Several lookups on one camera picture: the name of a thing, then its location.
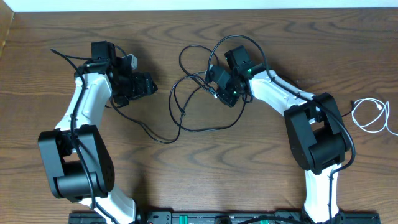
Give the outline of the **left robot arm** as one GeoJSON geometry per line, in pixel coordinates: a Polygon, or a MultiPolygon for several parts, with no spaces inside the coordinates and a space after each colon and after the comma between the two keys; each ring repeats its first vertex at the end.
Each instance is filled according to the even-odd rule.
{"type": "Polygon", "coordinates": [[[115,184],[99,126],[108,100],[123,107],[154,94],[157,85],[136,70],[133,54],[118,57],[117,49],[108,41],[91,44],[91,57],[74,66],[75,92],[65,115],[53,130],[40,133],[38,145],[54,197],[86,205],[106,223],[147,223],[144,211],[115,184]]]}

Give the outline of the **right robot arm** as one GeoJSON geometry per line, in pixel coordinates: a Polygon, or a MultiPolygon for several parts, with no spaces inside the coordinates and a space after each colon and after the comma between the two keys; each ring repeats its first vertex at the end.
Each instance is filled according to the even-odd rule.
{"type": "Polygon", "coordinates": [[[244,46],[225,53],[229,70],[208,64],[206,80],[217,84],[216,96],[232,107],[239,97],[257,99],[281,114],[290,151],[305,171],[304,213],[311,223],[338,223],[336,178],[353,162],[353,139],[345,127],[335,99],[314,95],[285,81],[267,62],[255,64],[244,46]]]}

